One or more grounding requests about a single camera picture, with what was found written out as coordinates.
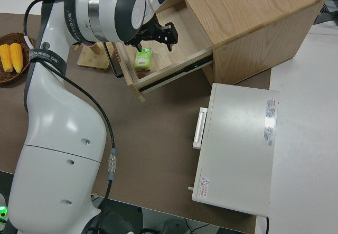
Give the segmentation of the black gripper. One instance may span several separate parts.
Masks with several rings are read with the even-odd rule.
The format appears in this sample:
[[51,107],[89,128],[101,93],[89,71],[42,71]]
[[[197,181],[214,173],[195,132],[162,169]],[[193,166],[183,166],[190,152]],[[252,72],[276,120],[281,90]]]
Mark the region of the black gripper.
[[136,46],[138,52],[142,52],[141,41],[157,41],[167,45],[169,51],[172,51],[174,44],[177,44],[179,36],[174,23],[168,22],[164,26],[160,25],[158,18],[153,16],[147,23],[145,23],[138,31],[138,33],[125,45]]

